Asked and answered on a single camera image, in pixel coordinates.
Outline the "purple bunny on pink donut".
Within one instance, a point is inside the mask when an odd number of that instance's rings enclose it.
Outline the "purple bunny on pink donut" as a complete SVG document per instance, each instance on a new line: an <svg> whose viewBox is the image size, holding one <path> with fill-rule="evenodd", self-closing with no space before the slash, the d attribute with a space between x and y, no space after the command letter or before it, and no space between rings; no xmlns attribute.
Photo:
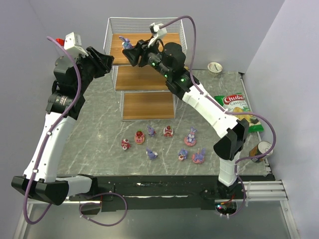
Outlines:
<svg viewBox="0 0 319 239"><path fill-rule="evenodd" d="M194 127L190 128L190 133L184 138L184 143L187 146L195 146L196 145L196 138L195 138L195 133L197 130Z"/></svg>

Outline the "tin can orange label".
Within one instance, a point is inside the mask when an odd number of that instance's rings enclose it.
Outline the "tin can orange label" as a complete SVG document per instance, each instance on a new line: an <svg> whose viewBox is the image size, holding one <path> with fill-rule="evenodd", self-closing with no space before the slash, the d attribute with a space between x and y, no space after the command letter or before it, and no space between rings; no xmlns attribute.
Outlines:
<svg viewBox="0 0 319 239"><path fill-rule="evenodd" d="M251 160L255 163L260 163L267 159L270 155L272 155L273 150L270 151L267 155L257 158L257 156L266 153L269 148L272 146L271 143L267 141L261 141L259 142L253 149L250 150L249 156L252 157Z"/></svg>

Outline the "purple bunny red bow toy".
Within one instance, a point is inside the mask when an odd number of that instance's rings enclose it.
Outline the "purple bunny red bow toy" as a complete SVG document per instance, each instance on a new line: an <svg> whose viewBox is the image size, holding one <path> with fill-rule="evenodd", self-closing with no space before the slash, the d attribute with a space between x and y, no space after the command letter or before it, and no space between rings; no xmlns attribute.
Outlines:
<svg viewBox="0 0 319 239"><path fill-rule="evenodd" d="M147 126L147 130L148 130L148 135L149 136L155 136L155 134L156 134L156 131L155 131L155 129L153 128L153 127L151 127L151 126Z"/></svg>

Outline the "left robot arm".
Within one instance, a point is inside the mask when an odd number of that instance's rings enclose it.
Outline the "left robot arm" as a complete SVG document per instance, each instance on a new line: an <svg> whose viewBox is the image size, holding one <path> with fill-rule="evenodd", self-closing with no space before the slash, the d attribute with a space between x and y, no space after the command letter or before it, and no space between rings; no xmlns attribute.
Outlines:
<svg viewBox="0 0 319 239"><path fill-rule="evenodd" d="M108 74L114 57L87 47L87 55L78 55L75 63L68 57L55 62L55 80L48 98L44 128L34 156L21 176L14 176L11 186L30 199L61 205L69 196L97 192L97 178L79 174L58 178L57 167L66 140L85 103L84 92L93 79Z"/></svg>

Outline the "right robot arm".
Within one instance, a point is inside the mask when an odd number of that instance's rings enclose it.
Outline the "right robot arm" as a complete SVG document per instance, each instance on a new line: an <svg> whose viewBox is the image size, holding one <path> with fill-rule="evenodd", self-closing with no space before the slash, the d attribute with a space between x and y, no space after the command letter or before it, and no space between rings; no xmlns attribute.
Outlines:
<svg viewBox="0 0 319 239"><path fill-rule="evenodd" d="M186 55L181 45L169 42L159 50L159 44L148 46L148 42L139 40L122 53L132 66L149 65L164 76L169 91L194 108L213 127L220 138L213 147L220 160L218 188L221 193L234 190L239 181L236 161L249 131L247 120L239 120L222 108L185 69Z"/></svg>

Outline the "small purple bunny cupcake toy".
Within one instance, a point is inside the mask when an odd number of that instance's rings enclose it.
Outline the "small purple bunny cupcake toy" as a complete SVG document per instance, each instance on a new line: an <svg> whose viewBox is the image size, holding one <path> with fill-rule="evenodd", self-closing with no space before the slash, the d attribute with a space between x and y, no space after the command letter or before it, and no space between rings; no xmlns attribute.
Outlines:
<svg viewBox="0 0 319 239"><path fill-rule="evenodd" d="M178 153L179 161L184 161L187 159L188 151L186 149L181 149Z"/></svg>

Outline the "white yogurt cup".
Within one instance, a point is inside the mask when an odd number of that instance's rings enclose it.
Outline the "white yogurt cup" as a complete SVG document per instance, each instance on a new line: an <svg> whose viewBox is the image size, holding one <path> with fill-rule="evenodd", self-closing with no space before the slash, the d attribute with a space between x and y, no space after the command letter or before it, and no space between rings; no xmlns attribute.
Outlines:
<svg viewBox="0 0 319 239"><path fill-rule="evenodd" d="M208 69L210 75L217 76L222 72L223 67L221 64L219 64L217 62L210 62L207 65L207 69Z"/></svg>

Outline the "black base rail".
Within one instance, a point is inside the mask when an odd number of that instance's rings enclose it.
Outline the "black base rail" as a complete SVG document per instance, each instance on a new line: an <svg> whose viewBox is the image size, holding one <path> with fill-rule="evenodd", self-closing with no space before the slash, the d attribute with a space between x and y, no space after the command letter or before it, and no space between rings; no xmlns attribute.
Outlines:
<svg viewBox="0 0 319 239"><path fill-rule="evenodd" d="M117 210L215 210L218 200L242 200L244 187L237 182L222 186L217 176L97 176L97 191L71 196L71 201L102 204L102 212Z"/></svg>

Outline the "pink bear strawberry donut toy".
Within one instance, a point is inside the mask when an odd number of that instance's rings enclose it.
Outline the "pink bear strawberry donut toy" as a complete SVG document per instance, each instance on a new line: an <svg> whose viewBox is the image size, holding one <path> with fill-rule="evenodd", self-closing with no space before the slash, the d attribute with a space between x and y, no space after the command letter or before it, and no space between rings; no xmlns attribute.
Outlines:
<svg viewBox="0 0 319 239"><path fill-rule="evenodd" d="M141 130L138 130L135 134L135 143L143 144L144 141L145 141L145 134Z"/></svg>

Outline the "purple bunny candle donut toy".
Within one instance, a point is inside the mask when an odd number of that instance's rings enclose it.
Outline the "purple bunny candle donut toy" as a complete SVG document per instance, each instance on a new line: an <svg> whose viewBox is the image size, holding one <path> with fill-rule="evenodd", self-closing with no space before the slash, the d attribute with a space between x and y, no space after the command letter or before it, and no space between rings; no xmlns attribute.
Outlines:
<svg viewBox="0 0 319 239"><path fill-rule="evenodd" d="M192 162L195 164L202 164L205 161L206 148L198 149L195 154L192 155Z"/></svg>

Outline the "pink bear roll cake toy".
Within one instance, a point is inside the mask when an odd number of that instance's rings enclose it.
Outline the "pink bear roll cake toy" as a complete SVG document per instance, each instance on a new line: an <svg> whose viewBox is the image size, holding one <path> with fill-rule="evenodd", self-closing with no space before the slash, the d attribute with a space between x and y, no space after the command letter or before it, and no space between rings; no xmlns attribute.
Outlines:
<svg viewBox="0 0 319 239"><path fill-rule="evenodd" d="M130 144L129 140L124 138L121 142L121 147L123 150L127 150L127 149L131 148L131 144Z"/></svg>

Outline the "strawberry cake slice toy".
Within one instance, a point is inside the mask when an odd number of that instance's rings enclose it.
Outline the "strawberry cake slice toy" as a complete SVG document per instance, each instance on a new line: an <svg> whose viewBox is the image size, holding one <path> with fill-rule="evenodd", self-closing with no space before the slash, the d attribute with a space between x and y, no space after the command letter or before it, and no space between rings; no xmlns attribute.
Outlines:
<svg viewBox="0 0 319 239"><path fill-rule="evenodd" d="M173 129L170 125L163 129L163 135L164 137L173 137Z"/></svg>

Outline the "green chips bag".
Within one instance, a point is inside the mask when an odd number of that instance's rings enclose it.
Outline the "green chips bag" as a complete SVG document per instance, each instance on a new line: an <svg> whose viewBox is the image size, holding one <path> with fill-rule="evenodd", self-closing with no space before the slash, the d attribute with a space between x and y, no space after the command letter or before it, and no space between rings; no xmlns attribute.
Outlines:
<svg viewBox="0 0 319 239"><path fill-rule="evenodd" d="M219 95L214 99L229 112L233 113L247 113L250 112L250 107L241 93L234 93L232 95ZM254 115L236 115L239 120L246 119L249 123L249 132L262 132L264 128L259 119Z"/></svg>

